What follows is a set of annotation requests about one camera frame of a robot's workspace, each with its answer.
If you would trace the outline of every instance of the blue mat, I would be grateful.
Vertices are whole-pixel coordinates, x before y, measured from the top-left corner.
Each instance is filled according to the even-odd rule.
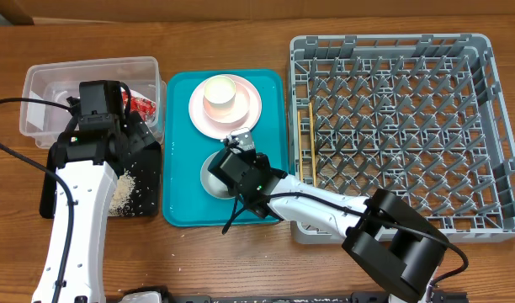
[[[244,77],[259,91],[262,113],[252,129],[256,149],[268,156],[272,167],[286,172],[289,169],[284,92],[282,79],[276,72],[260,69],[179,73],[167,85],[162,191],[162,212],[174,226],[222,226],[231,215],[233,199],[210,196],[199,181],[203,162],[223,144],[201,134],[188,115],[188,102],[194,89],[205,79],[218,74]],[[260,219],[245,211],[234,224],[276,221],[273,217]]]

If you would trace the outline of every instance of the black cable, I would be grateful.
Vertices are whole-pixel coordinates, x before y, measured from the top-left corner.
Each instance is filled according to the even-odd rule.
[[[70,110],[68,106],[44,101],[44,100],[36,100],[31,98],[5,98],[0,100],[0,104],[10,103],[10,102],[30,102],[30,103],[37,103],[37,104],[45,104],[45,105],[51,105],[56,106],[60,109],[66,109]],[[29,159],[28,157],[20,154],[17,151],[14,151],[8,147],[6,147],[4,144],[0,142],[0,149],[9,155],[13,157],[17,157],[18,159],[28,163],[29,165],[45,172],[48,176],[55,179],[63,188],[63,191],[66,195],[67,204],[69,207],[69,219],[68,224],[66,226],[66,236],[65,236],[65,244],[63,246],[63,255],[61,256],[61,263],[59,266],[59,272],[57,274],[57,281],[56,286],[54,288],[54,296],[52,297],[52,303],[56,303],[59,300],[59,294],[61,293],[61,287],[64,285],[64,277],[65,277],[65,269],[66,269],[66,261],[69,257],[69,250],[71,248],[71,239],[72,239],[72,228],[74,227],[74,199],[72,198],[72,193],[69,187],[66,185],[65,181],[63,179],[56,175],[55,173],[51,172],[48,168],[44,167],[42,164]]]
[[[347,213],[347,214],[350,214],[350,215],[356,215],[356,216],[359,216],[359,217],[367,217],[365,213],[362,213],[362,212],[359,212],[359,211],[356,211],[356,210],[351,210],[350,208],[346,207],[346,206],[341,206],[341,205],[335,205],[325,199],[322,199],[322,198],[319,198],[319,197],[316,197],[314,195],[311,195],[311,194],[306,194],[306,193],[301,193],[301,192],[294,192],[294,193],[279,193],[279,194],[270,194],[268,196],[263,196],[262,198],[260,199],[256,199],[255,201],[249,203],[249,204],[244,204],[242,206],[242,208],[237,211],[235,214],[232,214],[230,219],[226,222],[226,225],[224,226],[224,229],[229,228],[229,226],[231,225],[231,223],[245,210],[248,210],[248,209],[251,209],[253,206],[255,205],[259,205],[260,203],[262,203],[263,201],[265,200],[269,200],[269,199],[275,199],[275,198],[281,198],[281,197],[304,197],[304,198],[308,198],[308,199],[313,199],[314,201],[316,202],[319,202],[319,203],[322,203],[326,206],[330,206],[332,207],[333,209],[335,210],[340,210],[344,213]],[[461,257],[461,260],[463,261],[463,264],[455,269],[455,270],[452,270],[452,271],[449,271],[445,274],[442,274],[440,276],[438,276],[437,278],[433,279],[430,283],[429,283],[429,289],[428,289],[428,292],[431,292],[433,288],[436,287],[436,284],[446,278],[449,278],[449,277],[452,277],[452,276],[455,276],[456,274],[460,274],[462,272],[464,272],[467,267],[469,267],[469,259],[467,258],[467,256],[465,255],[464,252],[462,252],[458,247],[456,247],[454,244],[450,243],[450,242],[446,242],[446,241],[443,241],[435,236],[432,236],[430,234],[427,234],[425,232],[422,232],[422,231],[417,231],[417,230],[414,230],[412,228],[409,228],[409,227],[404,227],[404,226],[400,226],[400,225],[397,225],[395,223],[392,223],[392,222],[388,222],[388,221],[385,221],[383,219],[380,219],[380,218],[377,218],[377,217],[372,217],[372,216],[368,216],[367,217],[368,220],[370,221],[373,221],[375,223],[379,223],[381,224],[382,226],[385,226],[385,227],[389,227],[389,228],[395,228],[399,231],[406,231],[406,232],[409,232],[409,233],[412,233],[412,234],[416,234],[418,236],[422,236],[422,237],[426,237],[432,241],[435,241],[443,246],[445,246],[446,248],[450,248],[452,251],[454,251],[455,253],[457,253],[460,257]]]
[[[119,85],[125,90],[126,92],[126,107],[125,107],[125,118],[129,119],[130,115],[130,107],[132,105],[132,96],[130,95],[130,88],[128,85],[126,85],[123,82],[120,82]]]

